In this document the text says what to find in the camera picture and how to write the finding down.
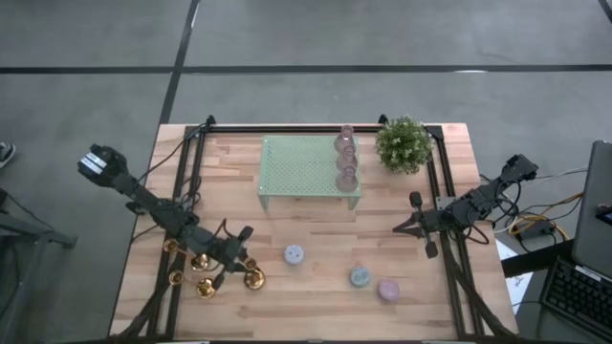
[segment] pink glass bottle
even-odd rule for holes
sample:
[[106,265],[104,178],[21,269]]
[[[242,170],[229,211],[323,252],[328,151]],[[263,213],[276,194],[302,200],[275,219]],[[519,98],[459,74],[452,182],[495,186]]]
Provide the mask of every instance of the pink glass bottle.
[[342,192],[353,192],[357,189],[357,168],[346,166],[336,177],[336,187]]
[[344,147],[348,145],[355,146],[355,142],[353,141],[353,127],[350,125],[342,125],[340,135],[338,135],[334,141],[334,146],[338,153],[342,153]]
[[352,145],[348,145],[342,149],[342,153],[340,153],[340,156],[336,159],[338,170],[343,171],[347,166],[357,167],[358,161],[355,156],[355,151],[355,146]]

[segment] shoe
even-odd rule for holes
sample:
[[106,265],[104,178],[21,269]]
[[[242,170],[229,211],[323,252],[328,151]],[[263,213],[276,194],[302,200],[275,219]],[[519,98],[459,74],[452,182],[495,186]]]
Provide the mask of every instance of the shoe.
[[14,144],[0,142],[0,169],[14,157],[17,147]]

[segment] green mesh shelf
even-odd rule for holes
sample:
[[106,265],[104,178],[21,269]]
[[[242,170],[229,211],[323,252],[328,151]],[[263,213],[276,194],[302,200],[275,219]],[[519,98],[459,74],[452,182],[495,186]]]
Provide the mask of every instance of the green mesh shelf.
[[355,191],[338,190],[339,153],[334,148],[335,139],[336,136],[264,137],[259,178],[259,196],[264,208],[268,207],[267,197],[286,196],[348,198],[352,209],[361,197],[361,173],[358,168],[359,183]]

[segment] green plant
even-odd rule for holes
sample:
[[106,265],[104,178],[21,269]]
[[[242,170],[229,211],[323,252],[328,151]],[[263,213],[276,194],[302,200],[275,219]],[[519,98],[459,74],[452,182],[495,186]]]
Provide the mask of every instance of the green plant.
[[409,116],[392,119],[376,137],[381,162],[394,173],[417,173],[431,156],[429,134]]

